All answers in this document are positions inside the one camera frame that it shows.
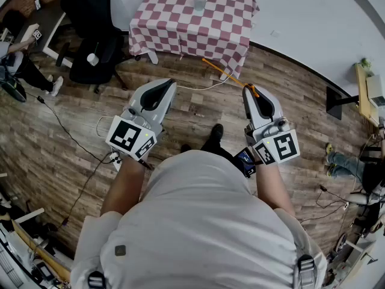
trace white cable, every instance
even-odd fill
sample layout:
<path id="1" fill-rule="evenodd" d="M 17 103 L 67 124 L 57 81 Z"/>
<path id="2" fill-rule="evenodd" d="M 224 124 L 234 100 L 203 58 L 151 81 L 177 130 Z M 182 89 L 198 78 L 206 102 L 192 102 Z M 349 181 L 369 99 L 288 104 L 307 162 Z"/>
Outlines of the white cable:
<path id="1" fill-rule="evenodd" d="M 96 124 L 96 127 L 95 127 L 96 135 L 97 135 L 99 138 L 106 139 L 106 137 L 100 136 L 99 133 L 97 132 L 97 127 L 98 127 L 100 121 L 101 121 L 103 118 L 115 118 L 115 116 L 114 116 L 114 117 L 111 117 L 111 116 L 102 116 L 102 117 L 100 117 L 99 120 L 97 121 L 97 124 Z"/>
<path id="2" fill-rule="evenodd" d="M 204 91 L 204 90 L 209 90 L 209 89 L 211 89 L 211 88 L 214 88 L 214 87 L 216 87 L 216 86 L 218 86 L 218 85 L 220 85 L 220 84 L 224 84 L 226 81 L 229 80 L 229 78 L 230 78 L 230 77 L 227 77 L 224 81 L 220 82 L 219 84 L 215 84 L 215 85 L 212 85 L 211 87 L 204 88 L 204 89 L 188 88 L 188 87 L 184 87 L 184 86 L 182 86 L 182 85 L 177 85 L 177 87 L 183 88 L 183 89 L 188 89 L 188 90 Z"/>
<path id="3" fill-rule="evenodd" d="M 365 143 L 365 145 L 364 145 L 364 147 L 363 147 L 363 149 L 362 149 L 362 151 L 361 151 L 361 154 L 360 154 L 360 156 L 359 156 L 358 162 L 360 162 L 360 158 L 361 158 L 361 156 L 362 156 L 362 153 L 363 153 L 363 151 L 365 151 L 365 148 L 366 148 L 366 146 L 368 145 L 370 139 L 372 139 L 373 135 L 374 135 L 374 134 L 371 134 L 371 136 L 369 137 L 369 139 L 368 139 L 367 142 Z M 358 172 L 358 171 L 359 171 L 359 163 L 357 163 L 356 177 L 354 178 L 353 191 L 354 191 L 354 189 L 356 188 L 357 172 Z"/>

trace wood plank flooring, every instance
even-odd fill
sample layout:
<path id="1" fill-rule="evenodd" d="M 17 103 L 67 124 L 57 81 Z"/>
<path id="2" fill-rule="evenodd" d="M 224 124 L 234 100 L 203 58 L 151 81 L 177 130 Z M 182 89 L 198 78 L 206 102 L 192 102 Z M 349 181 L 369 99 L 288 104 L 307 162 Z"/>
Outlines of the wood plank flooring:
<path id="1" fill-rule="evenodd" d="M 79 45 L 79 40 L 71 33 L 58 39 L 58 44 L 71 40 L 72 47 Z M 55 67 L 54 60 L 44 54 L 35 55 L 32 60 L 40 66 L 41 72 L 53 74 L 55 78 L 62 75 L 64 85 L 56 98 L 27 84 L 24 87 L 32 95 L 43 96 L 71 135 L 102 158 L 109 147 L 96 135 L 97 121 L 101 116 L 120 115 L 139 86 L 158 78 L 174 78 L 179 85 L 202 89 L 219 81 L 218 72 L 199 58 L 183 57 L 180 60 L 177 55 L 163 53 L 158 53 L 158 57 L 158 65 L 143 57 L 140 62 L 127 61 L 118 66 L 129 91 L 121 90 L 113 78 L 109 85 L 101 86 L 100 94 L 96 95 L 92 86 L 71 82 L 66 67 Z M 343 106 L 342 121 L 329 116 L 325 112 L 326 82 L 291 62 L 256 48 L 250 48 L 240 80 L 260 85 L 273 93 L 297 130 L 301 157 L 284 163 L 280 171 L 298 219 L 317 218 L 333 212 L 342 203 L 337 202 L 324 210 L 317 206 L 319 185 L 343 197 L 353 190 L 354 179 L 326 177 L 324 148 L 330 141 L 338 151 L 358 156 L 360 146 L 368 139 L 368 124 L 358 114 L 356 106 Z M 241 93 L 240 86 L 231 81 L 206 91 L 178 89 L 164 120 L 165 132 L 152 150 L 149 162 L 157 166 L 178 154 L 184 143 L 200 149 L 216 123 L 224 125 L 222 144 L 225 149 L 234 155 L 243 149 L 243 129 L 248 121 Z M 42 216 L 44 221 L 59 225 L 98 161 L 77 146 L 61 129 L 50 109 L 36 99 L 28 96 L 27 103 L 21 104 L 1 91 L 0 102 L 0 171 L 8 173 L 8 178 L 1 182 L 7 193 L 15 194 L 21 202 L 30 199 L 31 208 L 43 207 L 46 211 Z M 106 136 L 110 123 L 110 118 L 100 121 L 101 136 Z M 150 174 L 147 171 L 143 188 Z M 74 207 L 67 226 L 59 230 L 58 238 L 72 251 L 76 249 L 84 217 L 98 216 L 115 175 L 112 164 L 100 166 Z M 250 187 L 256 189 L 255 177 L 250 180 Z M 319 203 L 327 205 L 335 200 L 338 198 L 322 194 Z M 351 206 L 346 214 L 341 208 L 326 218 L 309 220 L 303 225 L 328 253 L 356 213 L 357 207 Z"/>

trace chair backrest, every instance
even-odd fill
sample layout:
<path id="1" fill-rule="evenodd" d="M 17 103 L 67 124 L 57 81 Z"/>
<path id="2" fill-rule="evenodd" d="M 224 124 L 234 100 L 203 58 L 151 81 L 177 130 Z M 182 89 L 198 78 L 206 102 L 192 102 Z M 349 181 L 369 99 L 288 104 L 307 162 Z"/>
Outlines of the chair backrest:
<path id="1" fill-rule="evenodd" d="M 60 5 L 82 38 L 100 39 L 122 34 L 112 24 L 111 0 L 60 0 Z"/>
<path id="2" fill-rule="evenodd" d="M 15 10 L 9 10 L 2 19 L 2 24 L 6 27 L 14 37 L 20 33 L 25 23 L 25 17 L 22 13 Z"/>

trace gray desk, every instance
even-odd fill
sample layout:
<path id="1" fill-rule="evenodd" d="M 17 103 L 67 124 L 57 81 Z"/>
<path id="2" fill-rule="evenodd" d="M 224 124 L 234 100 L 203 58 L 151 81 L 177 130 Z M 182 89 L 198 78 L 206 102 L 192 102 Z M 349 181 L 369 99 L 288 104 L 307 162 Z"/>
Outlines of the gray desk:
<path id="1" fill-rule="evenodd" d="M 39 24 L 38 30 L 41 32 L 42 37 L 38 39 L 37 45 L 34 45 L 31 48 L 30 53 L 44 52 L 48 56 L 57 60 L 59 53 L 49 48 L 49 43 L 51 42 L 65 15 L 65 12 L 60 7 L 59 0 L 44 5 L 39 11 L 34 10 L 27 18 L 22 30 L 14 42 L 20 43 L 28 27 L 37 23 Z M 72 62 L 67 59 L 63 59 L 63 64 L 68 67 L 72 67 Z"/>

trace blue jeans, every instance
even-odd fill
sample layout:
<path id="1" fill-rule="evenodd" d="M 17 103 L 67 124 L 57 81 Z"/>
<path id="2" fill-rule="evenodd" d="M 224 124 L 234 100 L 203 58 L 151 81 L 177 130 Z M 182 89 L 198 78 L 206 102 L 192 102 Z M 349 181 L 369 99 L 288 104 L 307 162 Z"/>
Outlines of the blue jeans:
<path id="1" fill-rule="evenodd" d="M 355 157 L 346 157 L 344 154 L 338 152 L 330 152 L 327 156 L 327 161 L 330 164 L 337 165 L 330 170 L 331 176 L 356 176 L 362 183 L 363 170 L 365 163 L 359 161 Z"/>

